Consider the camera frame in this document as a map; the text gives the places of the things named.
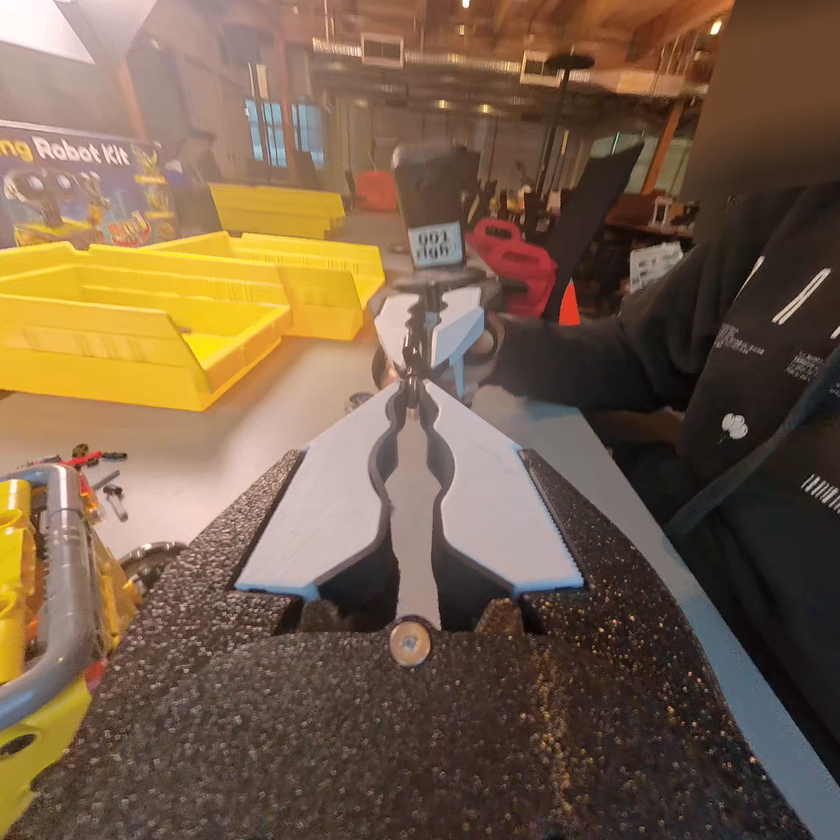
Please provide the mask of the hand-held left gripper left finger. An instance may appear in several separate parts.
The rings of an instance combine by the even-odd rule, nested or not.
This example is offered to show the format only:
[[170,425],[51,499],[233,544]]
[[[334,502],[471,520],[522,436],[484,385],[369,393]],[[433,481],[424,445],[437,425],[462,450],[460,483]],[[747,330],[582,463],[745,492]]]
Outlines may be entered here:
[[400,583],[385,481],[397,465],[405,386],[392,383],[315,437],[255,537],[233,586],[327,601],[391,621]]

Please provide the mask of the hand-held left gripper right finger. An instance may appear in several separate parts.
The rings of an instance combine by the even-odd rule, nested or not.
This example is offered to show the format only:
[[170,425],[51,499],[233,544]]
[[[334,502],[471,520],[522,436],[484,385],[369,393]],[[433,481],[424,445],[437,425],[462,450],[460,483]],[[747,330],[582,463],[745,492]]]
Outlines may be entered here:
[[420,424],[433,505],[432,570],[443,629],[475,629],[488,605],[585,589],[572,547],[522,448],[426,381]]

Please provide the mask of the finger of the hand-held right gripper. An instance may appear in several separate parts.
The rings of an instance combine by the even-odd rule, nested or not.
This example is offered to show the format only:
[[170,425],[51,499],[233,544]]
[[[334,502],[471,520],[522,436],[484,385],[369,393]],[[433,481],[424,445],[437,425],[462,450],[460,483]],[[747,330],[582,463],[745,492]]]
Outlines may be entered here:
[[485,329],[481,287],[427,287],[425,361],[430,370],[461,361]]
[[406,323],[421,302],[421,296],[411,291],[384,291],[373,300],[374,328],[379,347],[392,361],[395,371],[402,378],[403,342],[406,337]]

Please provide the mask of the black thin liftarm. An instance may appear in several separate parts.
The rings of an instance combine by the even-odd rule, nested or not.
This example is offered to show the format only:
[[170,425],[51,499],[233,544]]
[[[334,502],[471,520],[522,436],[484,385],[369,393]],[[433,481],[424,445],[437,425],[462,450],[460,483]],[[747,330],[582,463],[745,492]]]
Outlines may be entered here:
[[421,384],[424,383],[427,372],[427,331],[425,312],[412,309],[406,323],[406,337],[402,346],[404,373],[402,378],[406,383],[406,410],[416,413],[421,401]]

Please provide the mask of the yellow black toy brick vehicle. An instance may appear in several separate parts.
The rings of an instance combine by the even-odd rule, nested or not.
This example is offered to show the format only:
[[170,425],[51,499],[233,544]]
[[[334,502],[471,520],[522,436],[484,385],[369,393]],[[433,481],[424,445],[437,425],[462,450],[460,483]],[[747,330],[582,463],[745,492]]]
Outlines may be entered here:
[[2,477],[2,796],[25,798],[69,748],[143,602],[61,465]]

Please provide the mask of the yellow plastic storage bin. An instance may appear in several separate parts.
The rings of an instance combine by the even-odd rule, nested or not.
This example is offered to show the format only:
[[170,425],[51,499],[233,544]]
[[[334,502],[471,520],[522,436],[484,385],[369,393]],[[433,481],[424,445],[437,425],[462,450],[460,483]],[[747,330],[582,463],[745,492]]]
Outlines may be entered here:
[[230,234],[326,239],[343,231],[343,200],[335,192],[224,183],[209,189]]
[[187,334],[232,335],[244,328],[245,308],[257,308],[258,319],[282,310],[281,331],[302,338],[349,341],[364,320],[349,269],[283,265],[225,234],[165,248],[4,248],[1,267],[3,295],[166,312]]
[[347,271],[353,276],[362,307],[366,307],[385,285],[380,250],[370,245],[266,234],[235,237],[227,232],[216,232],[147,245],[143,249],[190,256],[249,259],[294,269]]
[[10,392],[203,412],[281,342],[282,286],[63,265],[1,283]]

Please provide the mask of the grey desk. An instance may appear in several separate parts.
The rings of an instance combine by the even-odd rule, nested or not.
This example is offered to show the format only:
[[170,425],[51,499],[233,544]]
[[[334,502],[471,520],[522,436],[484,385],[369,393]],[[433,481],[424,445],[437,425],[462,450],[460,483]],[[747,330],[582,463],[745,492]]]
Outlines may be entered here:
[[190,543],[62,764],[7,838],[838,838],[838,785],[588,423],[499,390],[479,415],[539,453],[582,595],[477,633],[326,630],[229,578],[295,466],[369,386],[375,339],[286,341],[205,413],[14,395],[2,467],[126,451],[115,553]]

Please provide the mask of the person's right hand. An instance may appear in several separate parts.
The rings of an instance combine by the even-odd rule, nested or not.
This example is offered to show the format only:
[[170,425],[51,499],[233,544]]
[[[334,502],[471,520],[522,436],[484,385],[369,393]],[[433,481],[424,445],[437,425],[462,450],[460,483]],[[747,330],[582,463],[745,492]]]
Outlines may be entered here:
[[465,360],[473,365],[494,362],[501,350],[505,336],[505,319],[499,313],[487,313],[483,332],[469,348]]

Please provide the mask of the red plastic crate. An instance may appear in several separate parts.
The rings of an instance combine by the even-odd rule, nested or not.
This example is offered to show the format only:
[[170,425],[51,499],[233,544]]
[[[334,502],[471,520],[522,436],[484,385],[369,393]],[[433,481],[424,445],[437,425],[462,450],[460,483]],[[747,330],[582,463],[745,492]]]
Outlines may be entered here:
[[390,171],[361,171],[353,176],[355,204],[372,212],[396,212],[398,198],[396,184]]

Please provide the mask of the adjoining grey table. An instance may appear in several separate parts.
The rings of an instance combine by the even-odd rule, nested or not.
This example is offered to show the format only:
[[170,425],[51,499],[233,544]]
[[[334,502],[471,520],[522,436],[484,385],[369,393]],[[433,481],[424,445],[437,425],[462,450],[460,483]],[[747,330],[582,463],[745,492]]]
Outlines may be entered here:
[[353,210],[346,214],[342,230],[330,238],[336,242],[377,247],[388,287],[395,280],[413,273],[406,228],[398,212]]

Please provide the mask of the red plastic canister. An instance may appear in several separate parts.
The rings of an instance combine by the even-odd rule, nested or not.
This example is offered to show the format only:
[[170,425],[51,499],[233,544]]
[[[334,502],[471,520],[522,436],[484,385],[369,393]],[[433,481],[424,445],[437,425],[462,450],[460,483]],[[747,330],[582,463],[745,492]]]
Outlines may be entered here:
[[526,242],[516,224],[493,217],[481,219],[465,239],[499,277],[505,292],[505,310],[539,319],[557,277],[557,265],[549,253]]

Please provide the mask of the large paned window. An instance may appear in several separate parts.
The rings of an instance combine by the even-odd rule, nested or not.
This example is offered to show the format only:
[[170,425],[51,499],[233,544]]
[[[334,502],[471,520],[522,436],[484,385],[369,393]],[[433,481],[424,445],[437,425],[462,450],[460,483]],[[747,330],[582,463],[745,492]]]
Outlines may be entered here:
[[[268,150],[269,163],[275,168],[287,167],[287,148],[283,131],[281,106],[276,101],[264,101],[262,122],[256,101],[245,100],[245,114],[253,146],[253,158],[263,162]],[[291,105],[291,135],[296,151],[308,152],[318,171],[324,168],[323,119],[320,106],[297,101]]]

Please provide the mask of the white printed paper sheet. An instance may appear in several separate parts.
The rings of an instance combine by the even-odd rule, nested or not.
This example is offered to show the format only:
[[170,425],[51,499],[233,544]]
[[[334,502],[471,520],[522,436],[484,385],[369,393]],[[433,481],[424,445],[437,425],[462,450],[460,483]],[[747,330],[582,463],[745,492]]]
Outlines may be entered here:
[[668,274],[683,256],[678,240],[632,250],[629,255],[628,294],[632,295]]

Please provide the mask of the pile of red black pins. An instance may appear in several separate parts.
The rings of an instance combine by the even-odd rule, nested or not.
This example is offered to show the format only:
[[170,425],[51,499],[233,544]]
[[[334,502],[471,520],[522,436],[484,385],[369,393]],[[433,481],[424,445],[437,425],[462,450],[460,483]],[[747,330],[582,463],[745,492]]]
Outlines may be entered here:
[[73,468],[80,473],[80,485],[82,491],[86,494],[93,494],[119,477],[119,471],[113,471],[91,485],[88,478],[82,473],[83,470],[95,467],[99,465],[100,462],[105,462],[107,464],[121,464],[125,462],[128,457],[128,454],[125,452],[90,449],[87,444],[79,444],[73,448],[70,458],[62,458],[60,455],[52,455],[45,458],[39,458],[35,461],[29,461],[24,465],[24,467],[58,465]]

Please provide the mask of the blue toy kit box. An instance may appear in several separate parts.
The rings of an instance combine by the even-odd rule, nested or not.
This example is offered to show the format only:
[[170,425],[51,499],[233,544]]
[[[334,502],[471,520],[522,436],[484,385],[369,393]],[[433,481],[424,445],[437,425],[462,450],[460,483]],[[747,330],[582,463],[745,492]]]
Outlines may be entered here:
[[1,122],[1,247],[138,248],[179,233],[161,146]]

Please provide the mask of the ceiling light panel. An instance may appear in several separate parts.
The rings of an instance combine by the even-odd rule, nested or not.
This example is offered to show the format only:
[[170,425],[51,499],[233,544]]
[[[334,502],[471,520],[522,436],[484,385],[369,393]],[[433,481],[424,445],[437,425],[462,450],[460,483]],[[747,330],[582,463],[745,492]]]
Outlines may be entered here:
[[88,49],[53,1],[1,1],[1,43],[94,63]]

